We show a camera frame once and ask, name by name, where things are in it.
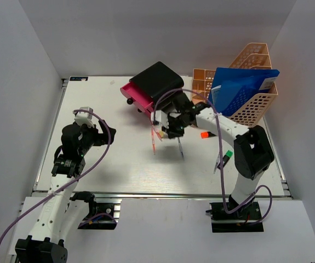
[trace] desk organizer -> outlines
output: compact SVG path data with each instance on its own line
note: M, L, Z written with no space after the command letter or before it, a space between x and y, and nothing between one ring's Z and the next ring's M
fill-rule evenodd
M265 43L249 43L231 63L231 68L271 69L271 58ZM208 98L214 79L215 70L196 68L193 72L192 89ZM229 119L249 127L255 126L278 96L276 84L273 83L268 93L257 93L239 108ZM192 101L204 101L193 95Z

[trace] plastic basket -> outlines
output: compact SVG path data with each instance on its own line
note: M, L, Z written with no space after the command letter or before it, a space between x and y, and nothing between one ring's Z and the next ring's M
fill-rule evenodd
M269 69L272 68L268 47L265 43L249 43L231 63L232 68ZM192 89L206 98L210 93L215 70L194 69ZM273 83L268 93L257 93L239 108L229 119L249 127L255 126L278 96L276 84ZM204 101L193 95L192 101Z

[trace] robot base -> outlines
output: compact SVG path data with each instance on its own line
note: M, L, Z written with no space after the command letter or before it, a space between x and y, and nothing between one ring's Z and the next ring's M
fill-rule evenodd
M251 223L262 218L258 202L244 208L240 214L237 212L227 214L224 212L223 203L210 203L212 233L239 233L239 232L264 232L263 224Z

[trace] robotic arm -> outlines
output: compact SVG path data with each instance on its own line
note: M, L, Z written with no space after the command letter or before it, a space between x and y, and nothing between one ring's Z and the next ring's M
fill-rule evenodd
M235 166L239 172L235 188L229 196L228 208L233 209L255 192L264 171L274 161L274 153L261 126L249 128L222 115L219 122L222 138L234 148ZM185 93L176 96L167 108L156 111L154 124L158 123L162 124L162 131L169 139L183 136L184 129L189 125L218 135L213 109L204 102L194 105ZM244 204L236 217L241 217L242 210L252 201Z
M92 112L93 109L81 108ZM62 129L62 145L56 150L48 195L77 179L85 166L84 156L92 146L108 144L108 134L99 133L91 121L92 115L77 112L75 122ZM113 143L115 129L109 127ZM64 244L84 218L97 214L95 196L90 192L71 194L77 182L45 202L37 222L26 239L19 239L15 250L21 263L65 263Z

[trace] black knob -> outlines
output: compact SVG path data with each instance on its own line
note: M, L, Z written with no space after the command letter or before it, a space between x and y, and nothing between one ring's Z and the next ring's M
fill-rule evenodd
M129 99L127 100L127 103L128 103L129 105L132 105L133 102L134 102L134 100L133 100L132 98L129 98Z

